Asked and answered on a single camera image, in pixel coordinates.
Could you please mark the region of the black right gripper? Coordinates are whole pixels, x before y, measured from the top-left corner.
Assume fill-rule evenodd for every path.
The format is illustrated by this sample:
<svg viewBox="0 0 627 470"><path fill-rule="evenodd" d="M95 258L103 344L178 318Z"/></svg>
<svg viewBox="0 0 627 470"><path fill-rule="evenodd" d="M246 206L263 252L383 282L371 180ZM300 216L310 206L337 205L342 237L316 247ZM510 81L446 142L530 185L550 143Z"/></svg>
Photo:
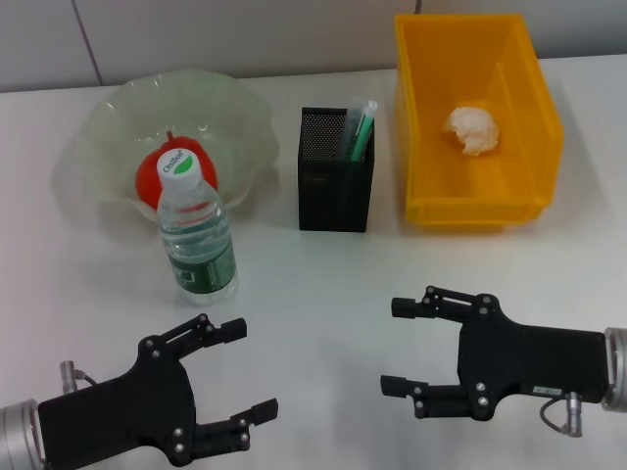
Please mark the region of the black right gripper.
<svg viewBox="0 0 627 470"><path fill-rule="evenodd" d="M607 392L601 332L524 325L509 319L496 297L427 286L420 300L393 298L396 318L440 318L462 323L458 344L460 386L429 385L382 375L386 397L411 398L414 416L488 421L511 395L563 398L577 393L599 403Z"/></svg>

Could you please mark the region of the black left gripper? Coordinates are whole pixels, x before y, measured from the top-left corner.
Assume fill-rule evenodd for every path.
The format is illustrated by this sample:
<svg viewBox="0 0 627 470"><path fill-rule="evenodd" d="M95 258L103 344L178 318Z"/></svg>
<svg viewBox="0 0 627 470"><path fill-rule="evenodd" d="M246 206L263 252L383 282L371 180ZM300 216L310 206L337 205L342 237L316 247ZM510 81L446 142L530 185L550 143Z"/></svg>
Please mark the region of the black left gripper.
<svg viewBox="0 0 627 470"><path fill-rule="evenodd" d="M90 465L138 447L154 447L172 465L247 451L252 426L278 416L270 399L226 420L197 424L191 385L180 359L247 336L243 318L214 325L200 314L160 337L144 339L120 377L38 406L51 465Z"/></svg>

